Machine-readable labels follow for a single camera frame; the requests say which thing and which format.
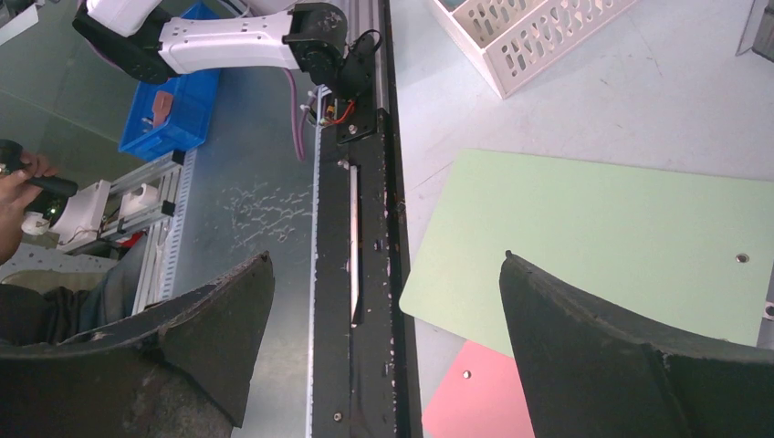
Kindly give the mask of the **clear plastic drawer box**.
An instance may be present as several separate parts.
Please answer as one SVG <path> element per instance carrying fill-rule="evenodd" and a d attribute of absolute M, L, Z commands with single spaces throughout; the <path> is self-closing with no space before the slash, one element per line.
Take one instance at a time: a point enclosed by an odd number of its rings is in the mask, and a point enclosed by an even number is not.
<path fill-rule="evenodd" d="M 773 61 L 773 0 L 754 0 L 735 56 L 748 52 Z"/>

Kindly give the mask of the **green clipboard sheet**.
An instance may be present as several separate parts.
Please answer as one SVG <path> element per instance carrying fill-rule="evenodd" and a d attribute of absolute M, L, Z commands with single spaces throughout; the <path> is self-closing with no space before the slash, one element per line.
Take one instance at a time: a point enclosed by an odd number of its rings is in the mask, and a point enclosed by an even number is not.
<path fill-rule="evenodd" d="M 509 354 L 507 254 L 647 318 L 752 346 L 773 267 L 773 185 L 463 150 L 401 310 Z"/>

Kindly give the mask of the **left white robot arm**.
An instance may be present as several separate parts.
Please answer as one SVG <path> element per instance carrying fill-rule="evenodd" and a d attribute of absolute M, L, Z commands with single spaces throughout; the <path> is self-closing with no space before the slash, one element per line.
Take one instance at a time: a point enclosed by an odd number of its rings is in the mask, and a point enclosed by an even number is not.
<path fill-rule="evenodd" d="M 343 99 L 370 88 L 382 45 L 375 29 L 349 43 L 347 18 L 330 3 L 194 19 L 172 16 L 158 1 L 84 1 L 72 25 L 109 63 L 148 84 L 208 69 L 274 67 L 307 73 Z"/>

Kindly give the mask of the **operator bare hand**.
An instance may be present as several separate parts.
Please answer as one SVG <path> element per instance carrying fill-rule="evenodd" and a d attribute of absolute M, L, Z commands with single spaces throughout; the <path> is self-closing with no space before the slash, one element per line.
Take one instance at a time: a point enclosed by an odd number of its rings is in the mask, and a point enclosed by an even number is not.
<path fill-rule="evenodd" d="M 22 151 L 23 168 L 1 176 L 1 264 L 18 250 L 22 239 L 25 209 L 41 194 L 42 189 L 29 183 L 33 177 L 48 177 L 58 170 L 41 154 Z"/>

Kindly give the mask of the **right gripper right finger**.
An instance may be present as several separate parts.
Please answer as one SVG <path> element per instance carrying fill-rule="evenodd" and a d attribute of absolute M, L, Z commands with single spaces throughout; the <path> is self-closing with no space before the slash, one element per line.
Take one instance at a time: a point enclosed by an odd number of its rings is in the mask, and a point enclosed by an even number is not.
<path fill-rule="evenodd" d="M 770 437 L 773 353 L 646 318 L 507 253 L 499 290 L 538 437 Z"/>

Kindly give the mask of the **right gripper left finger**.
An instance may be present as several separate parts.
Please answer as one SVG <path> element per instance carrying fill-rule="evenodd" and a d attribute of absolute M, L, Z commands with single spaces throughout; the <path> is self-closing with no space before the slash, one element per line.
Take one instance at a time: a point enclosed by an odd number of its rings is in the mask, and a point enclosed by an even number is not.
<path fill-rule="evenodd" d="M 269 253 L 56 345 L 1 348 L 4 437 L 227 437 L 275 292 Z"/>

